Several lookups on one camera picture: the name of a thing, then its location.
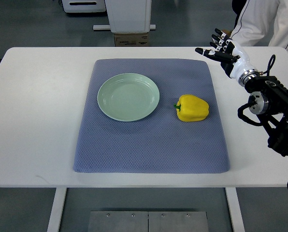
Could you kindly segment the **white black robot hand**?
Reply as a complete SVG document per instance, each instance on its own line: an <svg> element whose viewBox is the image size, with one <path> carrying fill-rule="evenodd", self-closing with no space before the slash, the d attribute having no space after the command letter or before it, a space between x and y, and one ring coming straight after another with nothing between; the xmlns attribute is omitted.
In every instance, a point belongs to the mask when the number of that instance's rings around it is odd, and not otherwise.
<svg viewBox="0 0 288 232"><path fill-rule="evenodd" d="M245 86L248 80L259 75L251 65L246 51L225 32L215 29L210 45L213 50L197 47L195 52L220 62L226 75L236 79L241 86Z"/></svg>

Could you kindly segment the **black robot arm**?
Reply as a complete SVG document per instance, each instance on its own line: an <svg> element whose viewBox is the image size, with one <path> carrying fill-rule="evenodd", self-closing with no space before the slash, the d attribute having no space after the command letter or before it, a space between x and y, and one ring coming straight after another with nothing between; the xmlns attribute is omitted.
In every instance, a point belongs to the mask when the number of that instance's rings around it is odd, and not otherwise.
<svg viewBox="0 0 288 232"><path fill-rule="evenodd" d="M250 94L248 102L238 109L244 122L262 126L268 133L268 147L281 156L288 156L288 89L270 70L275 62L272 55L267 71L246 71L239 84Z"/></svg>

